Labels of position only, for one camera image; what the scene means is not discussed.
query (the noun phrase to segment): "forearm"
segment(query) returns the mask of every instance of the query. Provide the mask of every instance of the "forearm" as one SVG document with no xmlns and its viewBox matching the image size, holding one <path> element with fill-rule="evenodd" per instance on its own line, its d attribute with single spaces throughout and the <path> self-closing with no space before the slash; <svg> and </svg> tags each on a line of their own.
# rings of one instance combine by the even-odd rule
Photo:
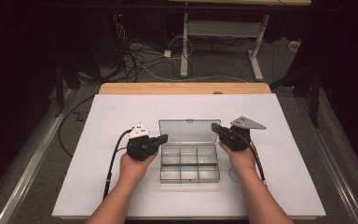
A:
<svg viewBox="0 0 358 224">
<path fill-rule="evenodd" d="M 270 194 L 267 187 L 253 169 L 239 174 L 242 198 L 246 204 L 248 218 L 252 224 L 293 223 Z"/>
<path fill-rule="evenodd" d="M 136 186 L 129 186 L 118 181 L 86 223 L 124 223 L 135 188 Z"/>
</svg>

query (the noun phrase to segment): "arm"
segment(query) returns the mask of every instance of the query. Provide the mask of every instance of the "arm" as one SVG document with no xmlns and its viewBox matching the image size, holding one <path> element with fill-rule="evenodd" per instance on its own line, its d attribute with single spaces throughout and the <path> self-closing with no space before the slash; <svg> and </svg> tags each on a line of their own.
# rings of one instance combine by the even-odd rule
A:
<svg viewBox="0 0 358 224">
<path fill-rule="evenodd" d="M 222 142 L 219 145 L 228 154 L 231 165 L 237 172 L 249 221 L 254 224 L 293 223 L 258 177 L 252 151 L 249 148 L 231 151 Z"/>
<path fill-rule="evenodd" d="M 135 161 L 125 153 L 120 160 L 120 177 L 116 186 L 86 223 L 124 223 L 130 209 L 132 194 L 144 178 L 148 165 L 156 158 L 157 154 L 150 156 L 145 161 Z"/>
</svg>

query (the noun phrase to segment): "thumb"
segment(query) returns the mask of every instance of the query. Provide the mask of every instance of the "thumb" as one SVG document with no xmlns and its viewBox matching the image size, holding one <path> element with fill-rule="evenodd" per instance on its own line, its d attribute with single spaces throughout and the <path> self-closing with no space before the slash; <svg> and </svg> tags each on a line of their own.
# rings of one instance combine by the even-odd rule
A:
<svg viewBox="0 0 358 224">
<path fill-rule="evenodd" d="M 228 146 L 226 146 L 226 144 L 224 144 L 222 141 L 219 141 L 219 146 L 225 150 L 225 152 L 229 155 L 231 153 L 231 149 L 229 149 Z"/>
<path fill-rule="evenodd" d="M 153 159 L 157 157 L 157 155 L 158 151 L 155 154 L 149 156 L 146 160 L 144 160 L 144 163 L 148 166 L 153 161 Z"/>
</svg>

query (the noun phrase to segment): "hand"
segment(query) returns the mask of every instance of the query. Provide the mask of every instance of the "hand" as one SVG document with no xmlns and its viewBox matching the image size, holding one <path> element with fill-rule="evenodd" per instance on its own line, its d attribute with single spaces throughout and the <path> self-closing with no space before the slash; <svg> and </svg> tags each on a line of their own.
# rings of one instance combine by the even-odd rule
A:
<svg viewBox="0 0 358 224">
<path fill-rule="evenodd" d="M 157 155 L 158 152 L 144 161 L 136 161 L 127 153 L 124 153 L 120 160 L 120 178 L 118 179 L 118 184 L 123 184 L 127 186 L 127 188 L 135 189 L 138 183 L 144 178 L 147 167 Z"/>
<path fill-rule="evenodd" d="M 229 161 L 237 174 L 249 170 L 255 171 L 255 157 L 250 148 L 246 148 L 244 151 L 232 151 L 222 141 L 219 142 L 219 145 L 228 154 Z"/>
</svg>

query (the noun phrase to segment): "transparent container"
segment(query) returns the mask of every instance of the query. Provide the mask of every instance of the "transparent container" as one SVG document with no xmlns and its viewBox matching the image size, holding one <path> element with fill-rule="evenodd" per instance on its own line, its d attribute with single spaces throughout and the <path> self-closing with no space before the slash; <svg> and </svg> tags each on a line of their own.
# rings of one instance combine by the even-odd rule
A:
<svg viewBox="0 0 358 224">
<path fill-rule="evenodd" d="M 160 120 L 161 134 L 168 142 L 161 146 L 161 183 L 217 183 L 220 180 L 216 154 L 217 134 L 212 123 L 218 119 Z"/>
</svg>

